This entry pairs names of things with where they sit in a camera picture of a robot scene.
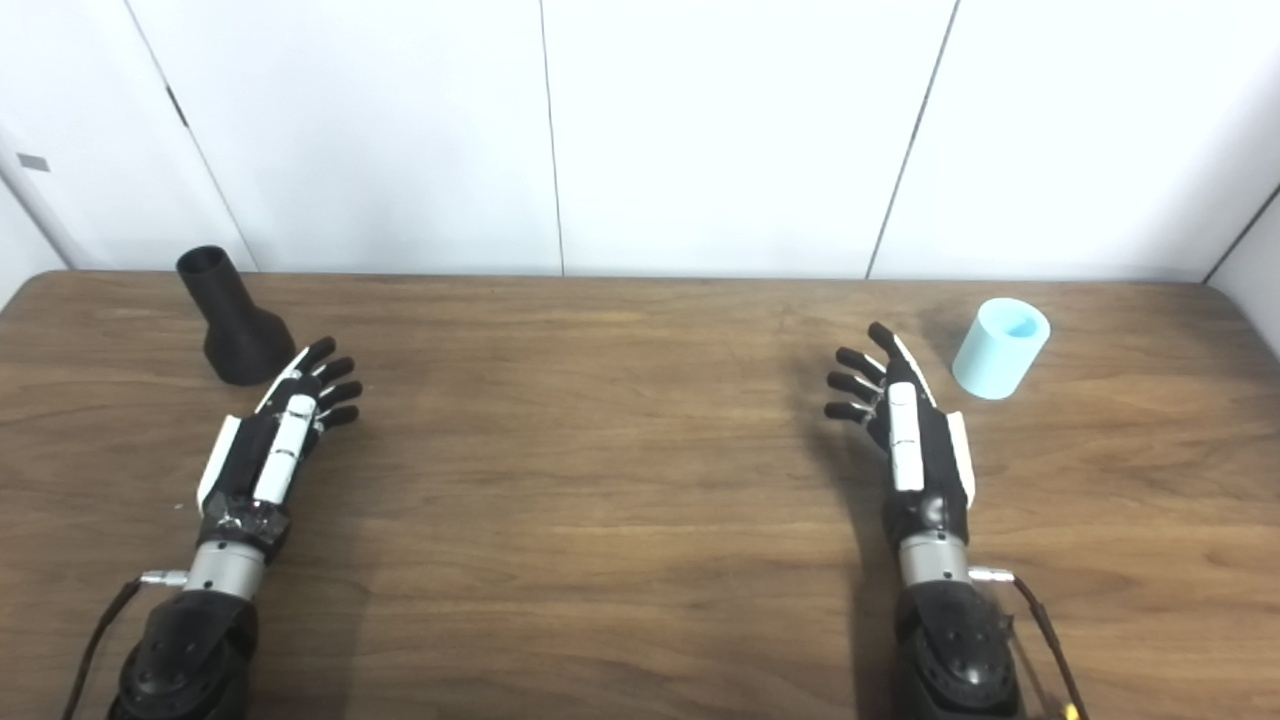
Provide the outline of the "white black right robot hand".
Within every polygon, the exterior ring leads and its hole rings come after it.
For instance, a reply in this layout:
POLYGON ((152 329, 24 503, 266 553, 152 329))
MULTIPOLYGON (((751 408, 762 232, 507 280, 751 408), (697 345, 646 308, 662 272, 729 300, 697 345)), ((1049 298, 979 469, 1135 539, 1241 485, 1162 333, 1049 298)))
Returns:
POLYGON ((890 480, 881 511, 887 541, 899 547, 927 533, 966 544, 968 511, 975 493, 972 460, 957 448, 965 441, 963 415, 940 409, 925 373, 905 342, 881 322, 867 334, 884 360, 841 347, 827 386, 847 395, 828 402, 828 419, 863 428, 884 454, 890 480))

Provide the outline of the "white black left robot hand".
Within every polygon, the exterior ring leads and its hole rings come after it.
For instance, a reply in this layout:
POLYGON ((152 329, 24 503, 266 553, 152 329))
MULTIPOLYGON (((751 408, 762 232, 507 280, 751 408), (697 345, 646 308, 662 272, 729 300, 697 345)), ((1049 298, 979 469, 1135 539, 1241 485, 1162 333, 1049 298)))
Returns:
POLYGON ((273 562, 291 532, 287 502, 305 460, 321 438, 358 419, 364 392, 351 380, 352 357, 335 357, 323 337, 276 375, 248 416, 228 415, 197 488, 204 544, 243 544, 273 562))

